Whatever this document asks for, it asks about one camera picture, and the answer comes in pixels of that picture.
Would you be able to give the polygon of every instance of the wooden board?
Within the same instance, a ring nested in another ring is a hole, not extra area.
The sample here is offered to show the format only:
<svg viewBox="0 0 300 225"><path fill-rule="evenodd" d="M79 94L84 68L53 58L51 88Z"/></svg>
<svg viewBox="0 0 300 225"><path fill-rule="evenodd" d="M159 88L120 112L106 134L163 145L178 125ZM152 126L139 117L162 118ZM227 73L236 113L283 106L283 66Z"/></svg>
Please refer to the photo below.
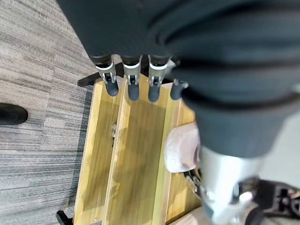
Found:
<svg viewBox="0 0 300 225"><path fill-rule="evenodd" d="M156 103L148 100L148 83L140 77L140 98L121 91L117 135L105 200L105 225L151 225L169 90Z"/></svg>
<svg viewBox="0 0 300 225"><path fill-rule="evenodd" d="M195 114L181 101L177 126L184 125L195 120ZM184 216L201 205L200 200L188 186L182 173L173 173L171 177L170 192L167 204L166 223Z"/></svg>
<svg viewBox="0 0 300 225"><path fill-rule="evenodd" d="M163 141L160 152L159 168L157 175L154 211L153 211L153 225L164 225L166 220L168 197L171 187L171 173L165 168L165 139L172 128L177 126L179 119L179 108L181 100L174 101L168 97L165 113L165 124L163 132Z"/></svg>
<svg viewBox="0 0 300 225"><path fill-rule="evenodd" d="M113 152L113 125L120 95L111 97L96 82L76 195L74 225L90 225L104 217L105 194Z"/></svg>

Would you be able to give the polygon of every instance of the light wood surface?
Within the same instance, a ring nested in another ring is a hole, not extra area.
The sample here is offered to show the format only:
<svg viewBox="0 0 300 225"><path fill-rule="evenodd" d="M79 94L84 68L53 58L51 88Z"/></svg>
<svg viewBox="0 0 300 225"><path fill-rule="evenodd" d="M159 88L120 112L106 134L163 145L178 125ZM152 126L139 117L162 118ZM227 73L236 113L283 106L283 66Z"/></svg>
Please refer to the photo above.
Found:
<svg viewBox="0 0 300 225"><path fill-rule="evenodd" d="M74 210L74 225L89 225L104 217L105 194L113 152L113 125L120 95L111 97L96 82Z"/></svg>
<svg viewBox="0 0 300 225"><path fill-rule="evenodd" d="M168 198L171 187L171 173L165 168L165 139L172 128L177 126L179 119L181 100L174 101L168 97L165 113L165 124L163 132L163 141L160 152L159 168L157 175L157 185L155 193L154 211L153 211L153 225L165 225Z"/></svg>
<svg viewBox="0 0 300 225"><path fill-rule="evenodd" d="M106 192L105 225L151 225L169 90L161 87L156 103L148 101L148 83L140 77L140 98L120 93L117 135Z"/></svg>
<svg viewBox="0 0 300 225"><path fill-rule="evenodd" d="M195 120L195 114L181 100L177 126ZM182 173L173 173L171 177L170 192L167 206L166 223L184 216L201 205L200 200L188 186Z"/></svg>

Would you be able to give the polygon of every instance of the robotic hand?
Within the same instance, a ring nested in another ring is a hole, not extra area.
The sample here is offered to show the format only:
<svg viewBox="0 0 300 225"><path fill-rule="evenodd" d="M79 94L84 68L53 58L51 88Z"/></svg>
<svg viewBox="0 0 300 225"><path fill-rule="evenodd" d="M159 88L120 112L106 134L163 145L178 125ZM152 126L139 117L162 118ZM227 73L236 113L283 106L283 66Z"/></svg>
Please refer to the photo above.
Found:
<svg viewBox="0 0 300 225"><path fill-rule="evenodd" d="M253 179L284 119L300 107L300 2L296 0L58 0L107 91L118 93L111 54L122 57L138 99L141 55L149 56L149 100L170 57L174 89L200 128L200 195L224 224L253 198L234 191Z"/></svg>

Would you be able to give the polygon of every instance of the black stand leg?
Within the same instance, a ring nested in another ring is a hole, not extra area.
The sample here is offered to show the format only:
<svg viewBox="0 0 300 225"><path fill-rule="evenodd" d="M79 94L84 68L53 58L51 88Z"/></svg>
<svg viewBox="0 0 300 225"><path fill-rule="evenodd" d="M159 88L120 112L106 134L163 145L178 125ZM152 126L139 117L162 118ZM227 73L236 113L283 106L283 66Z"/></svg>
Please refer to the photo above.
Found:
<svg viewBox="0 0 300 225"><path fill-rule="evenodd" d="M73 218L68 218L64 211L59 210L56 213L56 219L60 225L73 225Z"/></svg>

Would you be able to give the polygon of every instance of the gray floor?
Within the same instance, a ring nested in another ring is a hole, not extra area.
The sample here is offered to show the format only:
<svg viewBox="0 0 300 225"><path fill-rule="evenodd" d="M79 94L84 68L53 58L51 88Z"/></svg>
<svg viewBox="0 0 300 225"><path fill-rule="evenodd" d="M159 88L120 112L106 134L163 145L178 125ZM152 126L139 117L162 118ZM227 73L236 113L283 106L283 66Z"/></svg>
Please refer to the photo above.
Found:
<svg viewBox="0 0 300 225"><path fill-rule="evenodd" d="M54 0L0 0L0 102L27 122L0 127L0 224L57 224L73 214L95 73Z"/></svg>

